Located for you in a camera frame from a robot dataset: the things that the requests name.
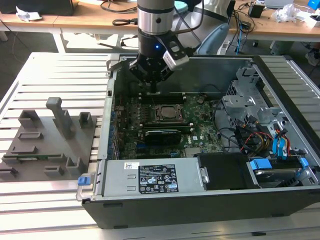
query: black plastic cover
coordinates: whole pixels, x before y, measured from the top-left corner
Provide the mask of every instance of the black plastic cover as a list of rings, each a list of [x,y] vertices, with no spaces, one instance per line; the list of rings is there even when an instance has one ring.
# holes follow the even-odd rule
[[[198,156],[200,168],[206,168],[209,183],[206,190],[256,189],[249,173],[248,157],[241,153],[202,153]]]

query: motherboard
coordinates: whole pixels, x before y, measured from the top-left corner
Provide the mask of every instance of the motherboard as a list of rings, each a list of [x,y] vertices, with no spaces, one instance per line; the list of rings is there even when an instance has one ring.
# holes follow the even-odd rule
[[[116,113],[118,159],[189,158],[222,152],[205,95],[139,95],[121,99]]]

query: white paper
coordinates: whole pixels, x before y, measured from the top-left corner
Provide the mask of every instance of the white paper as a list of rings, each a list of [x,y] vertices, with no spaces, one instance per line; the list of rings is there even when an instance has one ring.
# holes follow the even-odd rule
[[[15,8],[16,8],[16,15],[22,21],[29,22],[29,21],[33,21],[33,20],[42,19],[42,17],[39,15],[38,12],[23,11],[23,10],[19,9],[17,6]]]
[[[125,162],[124,169],[126,170],[138,169],[139,165],[140,165],[140,162]]]

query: barcode sticker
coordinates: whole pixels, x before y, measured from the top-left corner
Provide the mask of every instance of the barcode sticker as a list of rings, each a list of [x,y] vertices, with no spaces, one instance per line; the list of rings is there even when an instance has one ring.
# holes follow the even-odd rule
[[[125,162],[124,169],[138,169],[139,162]]]

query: white box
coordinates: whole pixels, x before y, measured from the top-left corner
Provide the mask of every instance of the white box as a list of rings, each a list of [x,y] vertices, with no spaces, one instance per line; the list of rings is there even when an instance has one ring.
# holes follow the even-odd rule
[[[320,15],[311,15],[304,19],[309,28],[320,27]]]

